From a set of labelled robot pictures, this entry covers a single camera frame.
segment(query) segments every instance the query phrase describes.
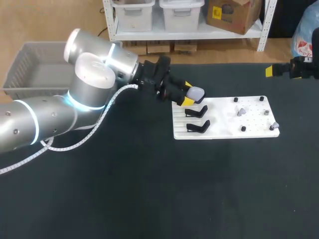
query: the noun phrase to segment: shelf post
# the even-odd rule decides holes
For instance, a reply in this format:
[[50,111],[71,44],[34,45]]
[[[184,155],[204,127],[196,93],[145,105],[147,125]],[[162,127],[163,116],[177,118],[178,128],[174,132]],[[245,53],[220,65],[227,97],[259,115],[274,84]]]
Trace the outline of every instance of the shelf post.
[[261,31],[257,51],[264,51],[265,50],[271,22],[273,20],[276,5],[277,5],[277,0],[267,0],[265,4],[266,4],[265,19],[264,19],[264,24],[263,24],[263,28]]
[[104,7],[106,23],[108,26],[109,38],[110,38],[110,41],[114,41],[116,28],[115,28],[115,21],[113,17],[113,7],[111,5],[110,0],[103,0],[103,7]]

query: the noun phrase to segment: yellow label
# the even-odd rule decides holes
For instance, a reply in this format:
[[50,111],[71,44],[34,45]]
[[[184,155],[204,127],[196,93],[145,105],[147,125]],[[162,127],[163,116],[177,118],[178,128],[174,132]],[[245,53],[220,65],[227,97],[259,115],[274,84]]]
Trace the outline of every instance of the yellow label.
[[185,82],[185,85],[191,87],[191,84],[188,83],[187,81]]
[[272,77],[273,76],[273,66],[270,66],[266,69],[266,77]]
[[184,102],[183,102],[183,104],[181,104],[181,106],[184,106],[184,107],[185,107],[185,106],[192,106],[192,105],[194,105],[194,103],[195,103],[194,100],[185,97],[185,98],[184,98]]
[[221,7],[213,7],[213,18],[221,20]]

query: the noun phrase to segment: black cable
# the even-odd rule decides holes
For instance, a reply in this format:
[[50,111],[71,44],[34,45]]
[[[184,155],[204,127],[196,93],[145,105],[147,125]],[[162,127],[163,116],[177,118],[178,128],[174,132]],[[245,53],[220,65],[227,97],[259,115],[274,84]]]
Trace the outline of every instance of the black cable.
[[99,33],[99,35],[98,36],[100,36],[104,31],[106,31],[108,28],[106,27],[106,28],[104,28],[100,33]]
[[[104,11],[104,8],[101,8],[100,9],[100,13],[105,13],[105,11]],[[100,36],[104,31],[106,31],[108,28],[106,27],[106,28],[104,28],[99,34],[98,34],[98,36]]]

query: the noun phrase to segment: wooden floor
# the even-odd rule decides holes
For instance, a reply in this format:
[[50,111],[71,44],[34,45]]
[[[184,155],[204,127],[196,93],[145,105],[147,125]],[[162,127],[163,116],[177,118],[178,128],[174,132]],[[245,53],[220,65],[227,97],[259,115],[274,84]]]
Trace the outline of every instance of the wooden floor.
[[[106,27],[99,13],[102,0],[0,0],[0,84],[15,55],[26,41],[66,41],[70,32],[81,28],[97,35]],[[101,37],[108,39],[105,31]],[[257,52],[256,39],[199,41],[192,55],[172,54],[173,64],[234,62],[288,62],[290,39],[269,39],[266,50]],[[140,60],[156,61],[157,56]],[[0,102],[10,99],[1,96]]]

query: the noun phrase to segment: black mat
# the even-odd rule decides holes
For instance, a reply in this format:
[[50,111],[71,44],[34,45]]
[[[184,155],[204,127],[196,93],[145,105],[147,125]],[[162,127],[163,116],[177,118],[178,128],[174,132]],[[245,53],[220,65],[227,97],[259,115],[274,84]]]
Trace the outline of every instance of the black mat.
[[[266,95],[280,137],[174,140],[170,103],[128,90],[84,146],[0,177],[0,238],[319,238],[319,82],[265,79],[267,66],[172,71],[208,97]],[[0,155],[0,166],[37,147]]]

